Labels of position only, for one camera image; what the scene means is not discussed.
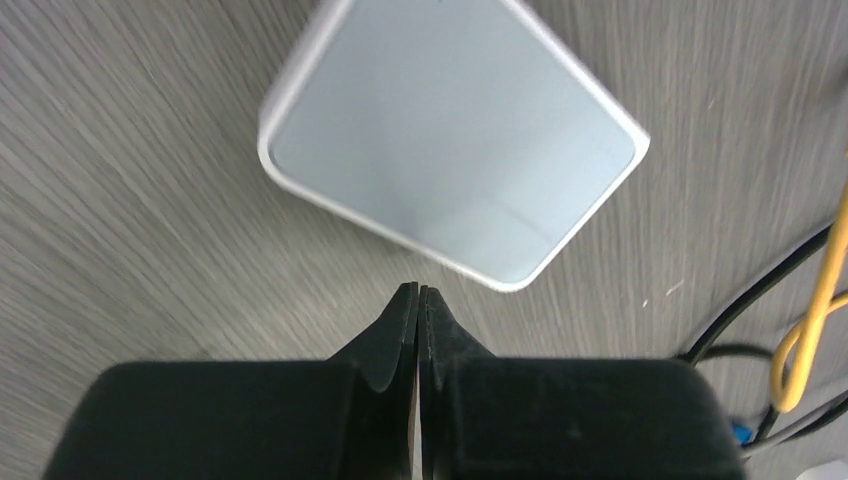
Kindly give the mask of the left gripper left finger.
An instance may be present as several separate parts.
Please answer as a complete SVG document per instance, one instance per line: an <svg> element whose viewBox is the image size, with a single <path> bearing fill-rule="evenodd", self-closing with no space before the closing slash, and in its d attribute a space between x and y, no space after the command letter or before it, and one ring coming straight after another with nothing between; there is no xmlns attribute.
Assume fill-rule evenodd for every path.
<svg viewBox="0 0 848 480"><path fill-rule="evenodd" d="M408 479L419 287L324 360L136 361L103 371L48 479Z"/></svg>

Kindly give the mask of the white network switch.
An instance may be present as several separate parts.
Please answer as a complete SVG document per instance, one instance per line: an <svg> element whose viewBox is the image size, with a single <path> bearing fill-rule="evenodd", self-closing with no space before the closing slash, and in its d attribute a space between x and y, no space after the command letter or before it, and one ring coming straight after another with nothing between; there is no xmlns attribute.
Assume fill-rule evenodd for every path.
<svg viewBox="0 0 848 480"><path fill-rule="evenodd" d="M292 194L515 292L649 145L521 1L323 1L262 103L256 149Z"/></svg>

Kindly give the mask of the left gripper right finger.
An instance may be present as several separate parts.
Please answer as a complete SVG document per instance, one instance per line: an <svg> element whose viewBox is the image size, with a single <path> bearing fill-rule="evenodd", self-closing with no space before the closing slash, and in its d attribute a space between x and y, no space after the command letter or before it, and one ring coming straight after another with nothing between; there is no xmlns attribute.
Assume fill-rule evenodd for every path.
<svg viewBox="0 0 848 480"><path fill-rule="evenodd" d="M669 359L498 357L423 287L418 306L427 479L741 479L730 422Z"/></svg>

